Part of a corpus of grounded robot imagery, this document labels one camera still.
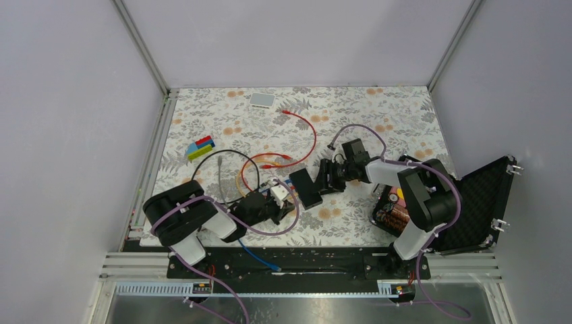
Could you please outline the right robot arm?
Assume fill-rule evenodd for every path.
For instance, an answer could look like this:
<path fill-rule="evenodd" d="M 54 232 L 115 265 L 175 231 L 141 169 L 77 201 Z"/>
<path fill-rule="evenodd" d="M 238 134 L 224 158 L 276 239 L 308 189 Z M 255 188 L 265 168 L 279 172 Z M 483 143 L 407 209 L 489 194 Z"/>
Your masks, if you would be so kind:
<path fill-rule="evenodd" d="M 390 247 L 388 272 L 403 278 L 413 270 L 413 258 L 461 214 L 462 199 L 438 159 L 425 162 L 371 157 L 360 139 L 342 145 L 343 159 L 321 159 L 314 185 L 319 194 L 342 192 L 359 181 L 400 188 L 410 220 Z"/>

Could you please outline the black network switch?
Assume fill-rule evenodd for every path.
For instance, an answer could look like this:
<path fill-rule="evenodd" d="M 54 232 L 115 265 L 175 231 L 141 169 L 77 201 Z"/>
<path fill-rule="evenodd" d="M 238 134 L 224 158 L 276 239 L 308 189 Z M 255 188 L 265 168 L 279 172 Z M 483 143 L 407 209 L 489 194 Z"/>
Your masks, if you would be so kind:
<path fill-rule="evenodd" d="M 298 193 L 298 198 L 305 210 L 309 210 L 323 203 L 323 199 L 318 193 L 306 168 L 290 173 L 289 179 Z"/>

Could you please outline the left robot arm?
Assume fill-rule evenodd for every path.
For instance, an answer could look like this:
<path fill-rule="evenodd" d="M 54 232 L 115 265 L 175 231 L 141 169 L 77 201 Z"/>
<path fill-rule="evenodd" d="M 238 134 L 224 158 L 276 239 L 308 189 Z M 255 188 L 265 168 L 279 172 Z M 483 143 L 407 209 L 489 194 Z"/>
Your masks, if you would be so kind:
<path fill-rule="evenodd" d="M 206 250 L 198 238 L 200 230 L 208 230 L 226 243 L 241 239 L 248 231 L 280 236 L 294 228 L 300 214 L 291 188 L 280 181 L 265 193 L 251 192 L 226 207 L 205 195 L 201 185 L 192 180 L 149 198 L 142 209 L 151 224 L 150 233 L 182 259 L 183 268 L 192 277 L 202 277 L 209 268 Z M 268 220 L 280 225 L 292 211 L 296 212 L 293 223 L 279 232 L 254 227 Z"/>

